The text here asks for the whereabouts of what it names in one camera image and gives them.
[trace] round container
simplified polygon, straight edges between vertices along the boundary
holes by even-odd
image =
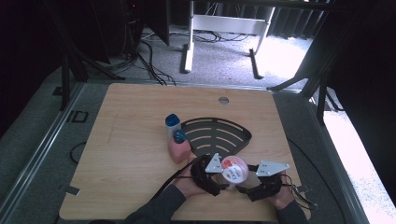
[[[239,157],[228,156],[221,162],[221,173],[231,186],[240,184],[248,178],[248,165]]]

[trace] clear bottle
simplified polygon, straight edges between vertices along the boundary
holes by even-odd
[[[172,139],[175,130],[181,129],[180,119],[176,114],[170,114],[165,119],[165,125],[167,129],[167,141]]]
[[[169,155],[174,163],[181,163],[191,154],[190,142],[183,130],[176,130],[168,143]]]

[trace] white triangular marker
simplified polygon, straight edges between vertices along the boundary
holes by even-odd
[[[221,172],[223,172],[223,169],[221,168],[219,153],[216,153],[212,157],[212,160],[210,160],[209,164],[206,166],[205,171],[207,173],[221,173]]]
[[[257,169],[256,176],[270,176],[289,168],[290,166],[286,163],[262,161]]]

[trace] pink bottle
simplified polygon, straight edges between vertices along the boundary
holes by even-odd
[[[176,130],[168,143],[169,155],[175,163],[181,163],[191,154],[191,146],[183,130]]]

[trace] person's arm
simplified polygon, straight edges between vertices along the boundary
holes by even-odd
[[[169,185],[157,198],[146,203],[125,219],[125,224],[169,223],[172,215],[188,198],[206,193],[192,181],[190,167]]]
[[[280,173],[282,183],[288,184],[286,172]],[[305,224],[306,220],[303,209],[294,200],[290,187],[281,187],[279,193],[267,199],[276,209],[279,224]]]

